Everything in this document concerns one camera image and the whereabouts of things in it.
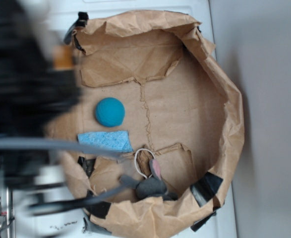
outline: gray object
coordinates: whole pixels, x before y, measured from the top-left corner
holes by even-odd
[[[120,181],[127,187],[135,189],[139,199],[161,196],[163,200],[177,200],[177,195],[175,193],[168,192],[162,180],[161,169],[157,160],[153,159],[150,161],[150,169],[153,176],[143,181],[137,181],[128,175],[122,175]]]

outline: white surface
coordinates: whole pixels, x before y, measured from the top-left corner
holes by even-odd
[[[133,9],[153,9],[153,10],[170,10],[178,11],[192,15],[203,24],[200,29],[205,38],[213,42],[213,32],[209,11],[208,0],[128,0],[128,1],[98,1],[96,0],[51,0],[51,14],[48,22],[51,29],[58,31],[61,39],[68,28],[77,19],[79,11],[88,12],[90,18],[99,18],[115,15],[124,11]],[[62,189],[55,193],[58,195],[55,199],[70,199],[71,195],[67,189]],[[16,200],[20,200],[18,193],[15,194]],[[96,233],[83,233],[83,213],[80,209],[69,211],[64,214],[50,215],[43,217],[27,217],[25,214],[25,206],[27,200],[15,207],[16,215],[16,233],[17,238],[34,237],[39,234],[53,234],[63,232],[63,238],[81,238],[95,237],[108,238]],[[230,188],[223,208],[217,211],[217,216],[212,217],[206,225],[194,233],[191,229],[187,229],[175,238],[235,238],[235,218],[233,209],[233,196]]]
[[[210,0],[217,60],[243,92],[240,238],[291,237],[291,1]]]

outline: pink ear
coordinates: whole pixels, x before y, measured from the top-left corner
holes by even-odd
[[[150,161],[150,169],[151,169],[151,172],[155,178],[157,178],[159,180],[162,179],[161,168],[160,168],[159,162],[157,162],[157,160],[154,159],[154,160]]]

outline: black tape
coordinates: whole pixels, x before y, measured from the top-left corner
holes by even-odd
[[[72,36],[72,31],[76,28],[76,27],[86,27],[87,25],[87,21],[88,21],[89,17],[88,14],[86,12],[79,12],[78,13],[78,19],[75,21],[75,23],[68,29],[67,33],[65,34],[64,37],[64,43],[66,45],[69,45],[71,42],[71,36]]]
[[[204,177],[190,186],[191,193],[200,207],[216,195],[222,182],[222,178],[207,172]]]
[[[95,170],[96,159],[86,160],[84,157],[79,156],[78,164],[82,167],[88,177],[91,176],[92,172]]]
[[[216,214],[217,214],[216,211],[213,212],[213,213],[210,214],[208,217],[205,217],[204,219],[201,219],[200,221],[195,222],[194,225],[192,225],[190,228],[191,228],[194,232],[198,231],[198,230],[199,230],[203,225],[206,224],[206,222],[207,222],[211,217],[216,216]]]
[[[83,53],[85,53],[85,50],[84,50],[84,48],[81,47],[80,43],[79,43],[78,40],[77,40],[76,35],[74,35],[74,43],[75,43],[75,47],[76,47],[78,50],[80,50],[80,51],[82,51]]]
[[[93,196],[91,191],[87,192],[87,197]],[[105,219],[111,207],[111,203],[109,202],[100,202],[98,204],[85,207],[86,210],[95,217]]]
[[[97,224],[92,223],[87,216],[84,217],[84,223],[85,223],[85,227],[83,229],[83,233],[85,233],[86,231],[90,231],[90,232],[95,232],[95,233],[109,235],[109,236],[111,236],[112,234],[107,229],[101,226],[98,226]]]

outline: white wall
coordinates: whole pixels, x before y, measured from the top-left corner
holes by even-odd
[[[244,96],[240,238],[291,238],[291,0],[210,0],[216,55]]]

